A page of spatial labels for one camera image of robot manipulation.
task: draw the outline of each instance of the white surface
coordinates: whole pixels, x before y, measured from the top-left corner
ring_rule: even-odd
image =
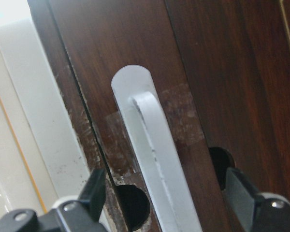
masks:
[[[164,232],[201,232],[200,222],[150,72],[129,65],[113,92]]]
[[[25,0],[0,0],[0,56],[1,54],[3,61],[0,64],[4,64],[4,75],[12,81],[9,88],[13,87],[17,96],[16,94],[11,96],[5,89],[1,89],[0,92],[6,95],[4,104],[7,111],[10,111],[9,107],[13,108],[14,104],[21,103],[21,110],[15,114],[16,116],[23,113],[26,115],[27,119],[22,118],[22,122],[19,123],[13,119],[14,112],[8,112],[35,181],[44,182],[44,186],[39,189],[41,195],[44,196],[43,200],[47,201],[45,195],[48,192],[52,195],[50,199],[57,198],[56,194],[59,197],[78,195],[89,177],[87,162],[72,128]],[[0,118],[4,120],[2,112],[0,112]],[[5,133],[9,134],[4,125],[6,122],[2,123]],[[33,138],[27,140],[26,127],[31,129],[30,133],[33,134],[36,143]],[[3,133],[3,127],[0,128],[0,136],[1,133]],[[1,137],[0,149],[2,150],[0,152],[7,149],[3,146],[8,143],[5,138]],[[30,144],[37,144],[36,154],[30,151]],[[15,147],[11,146],[10,151],[15,154]],[[43,160],[37,158],[39,153]],[[39,211],[39,207],[31,205],[31,202],[36,200],[34,192],[22,185],[22,182],[28,181],[28,177],[19,176],[21,173],[25,174],[22,169],[23,164],[18,161],[7,162],[3,158],[12,159],[11,155],[0,156],[0,165],[5,163],[5,166],[0,166],[0,191],[5,191],[5,186],[10,192],[23,188],[30,196],[21,194],[16,197],[15,200],[19,201],[19,204],[15,207],[29,206]],[[51,181],[39,174],[39,171],[45,167]],[[8,174],[13,177],[18,176],[22,182],[14,179],[9,181],[9,178],[6,178]],[[15,208],[3,197],[0,201],[1,205],[6,205],[7,210]]]

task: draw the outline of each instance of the white plastic handle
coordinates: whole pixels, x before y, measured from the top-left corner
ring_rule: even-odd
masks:
[[[150,72],[120,69],[112,89],[164,232],[201,232],[200,222]]]

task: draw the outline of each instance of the metal bolt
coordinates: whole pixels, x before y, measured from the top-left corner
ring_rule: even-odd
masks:
[[[282,209],[283,207],[285,207],[285,203],[281,200],[275,200],[272,201],[272,207]]]
[[[75,207],[76,207],[75,202],[70,202],[70,203],[67,203],[66,205],[64,205],[63,210],[70,211],[70,210],[73,210]]]
[[[24,220],[26,217],[27,217],[27,214],[26,214],[25,212],[21,212],[21,213],[17,214],[17,215],[14,217],[14,220],[15,220],[15,221],[22,221],[22,220]]]

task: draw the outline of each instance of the handle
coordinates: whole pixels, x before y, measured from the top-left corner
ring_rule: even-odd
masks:
[[[200,222],[150,72],[120,69],[112,89],[164,232],[201,232]]]

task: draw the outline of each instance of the white handle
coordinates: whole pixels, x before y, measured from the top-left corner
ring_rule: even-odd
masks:
[[[150,72],[120,69],[112,89],[164,232],[201,232],[200,222]]]

